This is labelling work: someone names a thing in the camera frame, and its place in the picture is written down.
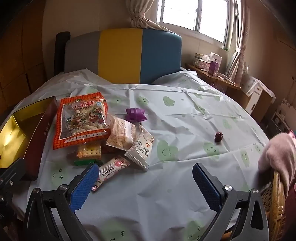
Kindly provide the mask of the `green yellow soda cracker pack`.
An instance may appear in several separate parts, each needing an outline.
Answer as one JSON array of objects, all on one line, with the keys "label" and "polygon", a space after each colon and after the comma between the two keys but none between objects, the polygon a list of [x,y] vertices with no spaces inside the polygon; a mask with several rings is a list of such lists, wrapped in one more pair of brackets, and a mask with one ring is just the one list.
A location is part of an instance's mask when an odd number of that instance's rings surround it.
[{"label": "green yellow soda cracker pack", "polygon": [[75,166],[84,166],[101,161],[100,141],[79,145],[76,151]]}]

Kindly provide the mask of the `pink rose snack packet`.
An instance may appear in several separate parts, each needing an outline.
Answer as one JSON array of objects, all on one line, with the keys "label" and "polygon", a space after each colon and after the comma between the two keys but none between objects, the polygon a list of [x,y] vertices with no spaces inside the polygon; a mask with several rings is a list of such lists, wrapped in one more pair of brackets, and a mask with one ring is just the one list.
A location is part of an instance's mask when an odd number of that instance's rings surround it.
[{"label": "pink rose snack packet", "polygon": [[105,163],[99,168],[99,176],[91,191],[96,192],[96,190],[108,179],[114,176],[117,172],[122,169],[127,168],[130,165],[130,161],[122,156],[116,156],[110,161]]}]

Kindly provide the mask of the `white Ba Zhen cake packet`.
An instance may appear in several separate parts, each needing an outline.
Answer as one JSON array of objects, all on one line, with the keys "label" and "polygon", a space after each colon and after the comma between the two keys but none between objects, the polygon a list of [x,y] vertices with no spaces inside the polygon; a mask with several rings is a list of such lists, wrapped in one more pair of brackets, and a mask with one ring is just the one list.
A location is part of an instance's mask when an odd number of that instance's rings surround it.
[{"label": "white Ba Zhen cake packet", "polygon": [[139,123],[136,126],[136,138],[132,146],[126,151],[125,157],[147,171],[149,165],[147,159],[154,144],[154,136]]}]

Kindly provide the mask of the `clear rice cracker packet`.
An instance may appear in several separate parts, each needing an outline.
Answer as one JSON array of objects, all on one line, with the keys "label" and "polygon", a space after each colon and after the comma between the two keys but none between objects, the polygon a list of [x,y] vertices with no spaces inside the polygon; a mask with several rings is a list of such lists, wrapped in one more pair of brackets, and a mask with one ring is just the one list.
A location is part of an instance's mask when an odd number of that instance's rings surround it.
[{"label": "clear rice cracker packet", "polygon": [[113,148],[128,151],[137,137],[136,126],[114,115],[108,116],[108,124],[111,134],[106,144]]}]

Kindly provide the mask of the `large orange snack bag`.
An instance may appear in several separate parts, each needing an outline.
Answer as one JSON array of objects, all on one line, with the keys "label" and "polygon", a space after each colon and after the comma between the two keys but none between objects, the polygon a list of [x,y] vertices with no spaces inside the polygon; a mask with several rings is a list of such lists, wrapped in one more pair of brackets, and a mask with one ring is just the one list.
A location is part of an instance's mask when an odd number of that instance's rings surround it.
[{"label": "large orange snack bag", "polygon": [[108,105],[100,92],[61,99],[56,117],[53,149],[107,139]]}]

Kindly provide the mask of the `purple snack packet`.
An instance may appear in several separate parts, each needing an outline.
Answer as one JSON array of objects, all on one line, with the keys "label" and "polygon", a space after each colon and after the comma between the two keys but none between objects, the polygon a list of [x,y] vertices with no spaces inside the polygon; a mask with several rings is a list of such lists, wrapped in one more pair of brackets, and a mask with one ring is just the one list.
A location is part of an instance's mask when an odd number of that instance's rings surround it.
[{"label": "purple snack packet", "polygon": [[125,120],[131,123],[139,123],[147,120],[145,110],[141,108],[126,108]]}]

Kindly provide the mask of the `dark red jujube date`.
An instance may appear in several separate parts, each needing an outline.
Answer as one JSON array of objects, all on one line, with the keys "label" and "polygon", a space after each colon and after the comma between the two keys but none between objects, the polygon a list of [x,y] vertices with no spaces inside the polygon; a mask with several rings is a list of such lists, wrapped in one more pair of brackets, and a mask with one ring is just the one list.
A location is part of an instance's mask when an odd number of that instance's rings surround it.
[{"label": "dark red jujube date", "polygon": [[214,137],[214,141],[216,143],[219,143],[223,140],[223,133],[222,132],[216,132],[215,133],[215,137]]}]

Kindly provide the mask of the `wicker chair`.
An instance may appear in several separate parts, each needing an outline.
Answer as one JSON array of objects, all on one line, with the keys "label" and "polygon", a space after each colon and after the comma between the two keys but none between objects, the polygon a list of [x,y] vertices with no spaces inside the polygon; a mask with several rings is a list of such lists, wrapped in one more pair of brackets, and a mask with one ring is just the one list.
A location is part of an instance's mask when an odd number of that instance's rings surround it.
[{"label": "wicker chair", "polygon": [[281,240],[285,226],[285,193],[280,174],[272,170],[270,182],[262,193],[263,205],[267,213],[269,240]]}]

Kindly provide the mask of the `red gift box gold interior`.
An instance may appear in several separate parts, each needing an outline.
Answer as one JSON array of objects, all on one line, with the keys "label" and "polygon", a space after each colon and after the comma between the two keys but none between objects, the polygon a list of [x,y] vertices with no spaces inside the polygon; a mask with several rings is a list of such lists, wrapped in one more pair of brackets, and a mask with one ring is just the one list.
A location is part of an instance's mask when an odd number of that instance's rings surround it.
[{"label": "red gift box gold interior", "polygon": [[58,110],[52,96],[15,111],[1,129],[1,168],[25,160],[25,180],[36,180],[49,129]]}]

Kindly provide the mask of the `pink garment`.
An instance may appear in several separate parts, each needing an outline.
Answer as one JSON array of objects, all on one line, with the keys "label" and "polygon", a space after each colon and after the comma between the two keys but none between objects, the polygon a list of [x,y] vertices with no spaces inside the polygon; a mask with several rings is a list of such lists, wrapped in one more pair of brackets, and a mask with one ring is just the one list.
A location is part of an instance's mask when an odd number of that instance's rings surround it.
[{"label": "pink garment", "polygon": [[264,147],[258,161],[259,173],[263,174],[271,168],[280,174],[284,194],[287,196],[290,187],[295,183],[294,132],[279,133]]}]

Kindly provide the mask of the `white cardboard box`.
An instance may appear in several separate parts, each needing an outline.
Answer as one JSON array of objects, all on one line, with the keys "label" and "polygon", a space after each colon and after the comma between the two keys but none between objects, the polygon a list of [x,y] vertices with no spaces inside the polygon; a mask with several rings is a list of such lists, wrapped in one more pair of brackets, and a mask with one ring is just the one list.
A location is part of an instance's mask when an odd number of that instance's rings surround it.
[{"label": "white cardboard box", "polygon": [[260,123],[276,96],[259,79],[247,73],[243,73],[240,87],[243,92],[243,108]]}]

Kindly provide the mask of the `wooden side table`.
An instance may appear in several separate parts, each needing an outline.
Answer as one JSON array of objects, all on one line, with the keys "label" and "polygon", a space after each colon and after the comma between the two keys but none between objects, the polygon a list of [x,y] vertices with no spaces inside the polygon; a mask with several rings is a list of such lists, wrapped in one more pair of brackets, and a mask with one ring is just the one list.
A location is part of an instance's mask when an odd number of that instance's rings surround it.
[{"label": "wooden side table", "polygon": [[201,80],[225,93],[227,96],[234,99],[243,109],[246,109],[249,98],[237,84],[229,82],[225,79],[221,79],[218,76],[212,76],[208,72],[203,71],[191,64],[185,63],[185,68],[195,71]]}]

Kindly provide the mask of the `purple small box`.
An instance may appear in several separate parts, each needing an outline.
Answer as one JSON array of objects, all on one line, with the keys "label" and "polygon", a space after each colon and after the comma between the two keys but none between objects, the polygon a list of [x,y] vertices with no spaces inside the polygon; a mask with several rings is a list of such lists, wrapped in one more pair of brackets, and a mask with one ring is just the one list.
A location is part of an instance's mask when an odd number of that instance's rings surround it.
[{"label": "purple small box", "polygon": [[211,63],[210,63],[210,66],[208,69],[208,74],[215,76],[217,68],[218,68],[217,59],[214,59],[214,61],[211,61]]}]

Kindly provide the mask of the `tissue box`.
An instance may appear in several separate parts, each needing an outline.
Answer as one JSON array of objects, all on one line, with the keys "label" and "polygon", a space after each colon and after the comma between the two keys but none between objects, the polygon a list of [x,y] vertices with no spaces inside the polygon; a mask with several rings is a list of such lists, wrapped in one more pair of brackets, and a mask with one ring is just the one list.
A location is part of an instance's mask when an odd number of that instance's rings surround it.
[{"label": "tissue box", "polygon": [[210,67],[210,58],[206,54],[195,53],[193,65],[204,71],[208,71]]}]

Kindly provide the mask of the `grey yellow blue chair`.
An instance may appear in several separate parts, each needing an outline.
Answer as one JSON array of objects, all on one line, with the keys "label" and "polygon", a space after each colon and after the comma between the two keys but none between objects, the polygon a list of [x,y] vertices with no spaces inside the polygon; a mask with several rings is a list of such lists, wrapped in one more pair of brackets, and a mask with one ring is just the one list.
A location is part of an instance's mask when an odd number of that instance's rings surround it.
[{"label": "grey yellow blue chair", "polygon": [[107,29],[79,35],[65,46],[66,73],[88,69],[113,84],[151,84],[180,71],[181,36],[153,29]]}]

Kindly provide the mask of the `window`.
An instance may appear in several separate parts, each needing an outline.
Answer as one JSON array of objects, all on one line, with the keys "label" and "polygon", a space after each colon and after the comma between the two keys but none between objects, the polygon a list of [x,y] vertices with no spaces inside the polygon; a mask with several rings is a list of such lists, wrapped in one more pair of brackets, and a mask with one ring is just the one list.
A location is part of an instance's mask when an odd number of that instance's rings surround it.
[{"label": "window", "polygon": [[157,1],[156,21],[228,51],[241,24],[241,1]]}]

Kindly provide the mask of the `beige curtain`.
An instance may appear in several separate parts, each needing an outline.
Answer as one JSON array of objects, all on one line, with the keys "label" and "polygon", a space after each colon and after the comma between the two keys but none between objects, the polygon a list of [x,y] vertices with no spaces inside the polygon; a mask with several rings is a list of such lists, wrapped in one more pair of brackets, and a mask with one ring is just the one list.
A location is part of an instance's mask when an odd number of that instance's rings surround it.
[{"label": "beige curtain", "polygon": [[126,9],[130,15],[130,24],[132,28],[152,29],[171,33],[171,31],[157,23],[147,19],[145,14],[150,10],[153,0],[126,0]]}]

